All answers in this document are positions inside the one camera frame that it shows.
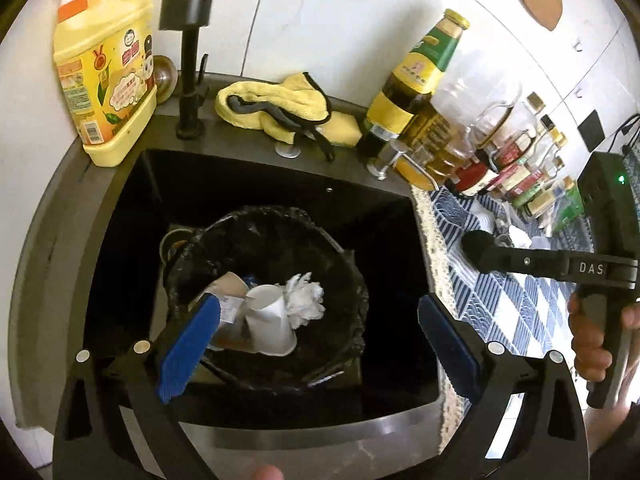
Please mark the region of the person's right hand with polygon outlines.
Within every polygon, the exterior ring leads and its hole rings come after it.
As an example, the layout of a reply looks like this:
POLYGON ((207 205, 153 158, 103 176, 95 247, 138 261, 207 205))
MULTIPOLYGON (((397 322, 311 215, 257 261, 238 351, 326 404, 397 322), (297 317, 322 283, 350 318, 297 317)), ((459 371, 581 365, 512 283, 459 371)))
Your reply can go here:
MULTIPOLYGON (((578 374, 590 382, 602 382, 606 370, 612 365, 612 354, 603 348, 603 330, 590 321, 582 310, 582 300, 576 292, 568 300, 568 322, 573 335, 572 349, 576 354, 575 367, 578 374)), ((632 343, 625 378, 634 379, 639 366, 639 304, 623 308, 623 326, 631 331, 632 343)))

